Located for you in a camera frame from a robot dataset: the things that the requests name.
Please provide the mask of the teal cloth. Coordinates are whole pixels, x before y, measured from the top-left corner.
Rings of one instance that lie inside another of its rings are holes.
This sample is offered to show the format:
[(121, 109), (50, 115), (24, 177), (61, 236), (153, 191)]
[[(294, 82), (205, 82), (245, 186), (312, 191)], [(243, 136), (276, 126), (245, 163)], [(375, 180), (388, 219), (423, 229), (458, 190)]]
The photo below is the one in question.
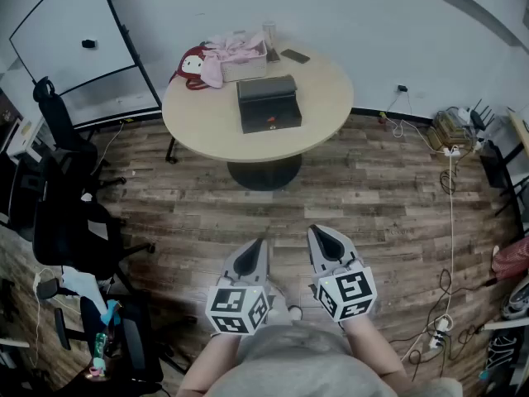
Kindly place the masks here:
[(111, 323), (114, 326), (117, 326), (121, 323), (121, 317), (119, 315), (119, 310), (121, 308), (119, 301), (115, 299), (109, 299), (107, 301), (107, 312), (100, 316), (101, 322), (106, 326), (109, 326)]

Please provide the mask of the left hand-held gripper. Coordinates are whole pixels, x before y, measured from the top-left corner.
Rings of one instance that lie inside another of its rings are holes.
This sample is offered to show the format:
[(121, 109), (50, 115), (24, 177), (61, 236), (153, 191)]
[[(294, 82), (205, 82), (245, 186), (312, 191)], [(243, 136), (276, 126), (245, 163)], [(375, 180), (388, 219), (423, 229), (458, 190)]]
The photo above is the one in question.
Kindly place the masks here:
[(225, 262), (207, 294), (205, 314), (218, 333), (254, 335), (271, 309), (269, 246), (263, 238), (245, 243)]

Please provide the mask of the red bag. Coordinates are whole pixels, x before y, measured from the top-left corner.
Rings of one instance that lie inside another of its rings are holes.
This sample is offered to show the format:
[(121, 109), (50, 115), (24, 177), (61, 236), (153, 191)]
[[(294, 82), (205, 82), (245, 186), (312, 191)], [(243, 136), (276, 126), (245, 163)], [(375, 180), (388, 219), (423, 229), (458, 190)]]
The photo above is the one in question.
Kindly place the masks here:
[(499, 249), (493, 248), (491, 269), (497, 280), (529, 271), (529, 236)]

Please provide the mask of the white cloth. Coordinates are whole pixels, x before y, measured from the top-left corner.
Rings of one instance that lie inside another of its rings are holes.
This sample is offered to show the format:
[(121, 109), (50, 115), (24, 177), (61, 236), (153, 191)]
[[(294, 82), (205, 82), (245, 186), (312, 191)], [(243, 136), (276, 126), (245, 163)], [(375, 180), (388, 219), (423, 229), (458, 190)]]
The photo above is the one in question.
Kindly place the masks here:
[(62, 285), (77, 295), (91, 300), (101, 315), (107, 313), (107, 304), (103, 299), (94, 275), (78, 271), (70, 266), (64, 266)]

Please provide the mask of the black box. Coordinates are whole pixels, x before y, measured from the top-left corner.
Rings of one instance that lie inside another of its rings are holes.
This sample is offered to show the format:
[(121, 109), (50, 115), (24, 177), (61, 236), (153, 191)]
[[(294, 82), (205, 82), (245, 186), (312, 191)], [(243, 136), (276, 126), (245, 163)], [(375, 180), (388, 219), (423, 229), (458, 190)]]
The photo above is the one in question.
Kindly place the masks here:
[[(300, 127), (302, 114), (291, 74), (236, 83), (241, 128), (245, 134)], [(275, 122), (267, 122), (276, 117)]]

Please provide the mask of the black office chair with headrest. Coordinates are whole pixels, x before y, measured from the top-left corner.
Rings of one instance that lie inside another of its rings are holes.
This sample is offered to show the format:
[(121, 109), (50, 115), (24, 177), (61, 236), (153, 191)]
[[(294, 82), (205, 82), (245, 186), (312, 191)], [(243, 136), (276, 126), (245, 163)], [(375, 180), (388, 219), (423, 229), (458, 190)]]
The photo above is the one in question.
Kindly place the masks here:
[(109, 166), (109, 163), (104, 158), (100, 160), (97, 147), (75, 130), (63, 99), (55, 92), (55, 87), (47, 76), (35, 84), (33, 98), (38, 103), (56, 147), (65, 151), (60, 167), (64, 168), (71, 179), (94, 192), (126, 183), (123, 177), (99, 179), (102, 168)]

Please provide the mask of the black mesh office chair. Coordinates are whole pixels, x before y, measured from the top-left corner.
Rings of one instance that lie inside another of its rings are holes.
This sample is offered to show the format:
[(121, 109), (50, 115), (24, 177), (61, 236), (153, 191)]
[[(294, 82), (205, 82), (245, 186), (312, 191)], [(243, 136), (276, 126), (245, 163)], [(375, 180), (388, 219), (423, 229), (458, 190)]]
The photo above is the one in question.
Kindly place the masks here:
[(124, 247), (123, 225), (99, 203), (40, 201), (32, 241), (35, 258), (42, 265), (68, 266), (107, 280), (126, 257), (142, 250), (155, 252), (155, 244), (149, 242)]

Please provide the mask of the person's grey shirt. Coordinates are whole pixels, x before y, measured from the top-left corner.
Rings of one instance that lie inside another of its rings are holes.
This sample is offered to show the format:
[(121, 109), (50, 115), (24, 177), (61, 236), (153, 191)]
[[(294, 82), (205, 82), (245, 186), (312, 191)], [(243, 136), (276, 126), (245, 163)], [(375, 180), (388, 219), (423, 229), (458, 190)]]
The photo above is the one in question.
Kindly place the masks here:
[(241, 340), (236, 365), (205, 397), (463, 397), (460, 382), (429, 380), (397, 392), (331, 332), (275, 325)]

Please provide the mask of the black router with antennas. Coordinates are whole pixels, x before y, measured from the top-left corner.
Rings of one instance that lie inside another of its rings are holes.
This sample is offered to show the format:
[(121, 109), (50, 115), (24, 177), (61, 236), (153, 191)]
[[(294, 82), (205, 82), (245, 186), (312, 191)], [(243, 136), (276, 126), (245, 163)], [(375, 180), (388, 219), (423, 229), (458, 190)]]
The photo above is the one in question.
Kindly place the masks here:
[(485, 132), (487, 128), (492, 124), (495, 114), (489, 105), (485, 106), (481, 111), (479, 111), (479, 105), (482, 100), (480, 99), (474, 107), (469, 111), (470, 121), (475, 129), (479, 132)]

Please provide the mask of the person's left forearm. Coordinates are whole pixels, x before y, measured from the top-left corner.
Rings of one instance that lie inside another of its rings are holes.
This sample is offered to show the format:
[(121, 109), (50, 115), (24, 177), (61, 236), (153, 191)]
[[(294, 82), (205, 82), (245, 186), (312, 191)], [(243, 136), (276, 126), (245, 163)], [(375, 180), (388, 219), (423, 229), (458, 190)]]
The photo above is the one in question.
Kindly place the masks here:
[(241, 336), (218, 334), (213, 337), (189, 368), (176, 397), (203, 397), (236, 365)]

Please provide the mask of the black table pedestal base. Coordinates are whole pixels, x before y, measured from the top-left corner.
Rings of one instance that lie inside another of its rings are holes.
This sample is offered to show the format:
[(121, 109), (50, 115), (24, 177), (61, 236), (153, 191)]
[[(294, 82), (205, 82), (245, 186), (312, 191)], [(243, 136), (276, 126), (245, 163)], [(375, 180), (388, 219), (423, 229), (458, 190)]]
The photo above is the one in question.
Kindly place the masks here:
[(242, 163), (227, 162), (231, 177), (242, 187), (253, 191), (274, 191), (289, 184), (302, 166), (301, 154), (280, 160)]

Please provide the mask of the black phone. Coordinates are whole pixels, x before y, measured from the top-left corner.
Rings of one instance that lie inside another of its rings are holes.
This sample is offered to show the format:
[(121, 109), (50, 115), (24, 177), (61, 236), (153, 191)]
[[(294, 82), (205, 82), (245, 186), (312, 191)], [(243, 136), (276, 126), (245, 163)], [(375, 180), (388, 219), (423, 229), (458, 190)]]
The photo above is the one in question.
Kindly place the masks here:
[(301, 54), (292, 49), (283, 50), (280, 54), (283, 57), (293, 60), (299, 64), (306, 64), (310, 60), (308, 56)]

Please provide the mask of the black cluttered office chair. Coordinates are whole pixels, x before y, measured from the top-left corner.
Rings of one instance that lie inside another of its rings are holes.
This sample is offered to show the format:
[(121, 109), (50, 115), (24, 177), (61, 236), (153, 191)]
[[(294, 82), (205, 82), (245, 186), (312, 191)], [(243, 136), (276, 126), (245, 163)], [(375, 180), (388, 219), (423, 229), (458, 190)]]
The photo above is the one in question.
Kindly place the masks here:
[[(69, 350), (72, 340), (86, 342), (91, 361), (67, 385), (56, 391), (57, 397), (142, 397), (162, 389), (164, 374), (161, 362), (180, 374), (187, 372), (172, 360), (173, 352), (155, 340), (146, 301), (130, 295), (107, 298), (120, 302), (121, 323), (106, 326), (94, 303), (80, 300), (83, 330), (65, 326), (63, 310), (55, 309), (55, 328), (61, 346)], [(107, 348), (103, 359), (93, 358), (95, 336), (107, 334)]]

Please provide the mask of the wooden desk with black legs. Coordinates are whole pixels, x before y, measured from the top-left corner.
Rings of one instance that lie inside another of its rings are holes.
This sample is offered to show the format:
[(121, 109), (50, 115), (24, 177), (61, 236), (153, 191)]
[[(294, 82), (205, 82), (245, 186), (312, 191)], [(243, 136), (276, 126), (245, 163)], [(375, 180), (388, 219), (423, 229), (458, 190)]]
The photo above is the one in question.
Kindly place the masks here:
[(518, 143), (506, 155), (503, 155), (498, 146), (493, 146), (497, 158), (494, 168), (496, 183), (503, 190), (501, 195), (509, 195), (508, 202), (495, 215), (498, 216), (509, 205), (512, 205), (520, 223), (529, 224), (529, 173), (514, 184), (508, 171), (508, 164), (521, 152), (524, 152), (529, 159), (529, 124), (517, 112), (510, 109), (507, 112), (512, 129), (517, 134)]

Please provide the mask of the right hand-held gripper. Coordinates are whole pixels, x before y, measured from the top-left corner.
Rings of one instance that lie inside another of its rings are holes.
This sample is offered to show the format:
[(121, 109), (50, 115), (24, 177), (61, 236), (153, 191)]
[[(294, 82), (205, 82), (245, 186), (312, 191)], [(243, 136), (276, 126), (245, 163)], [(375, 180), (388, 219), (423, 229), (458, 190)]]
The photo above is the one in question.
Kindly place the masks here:
[(377, 299), (372, 270), (363, 266), (352, 240), (337, 230), (313, 224), (307, 242), (314, 278), (315, 299), (335, 323), (369, 313)]

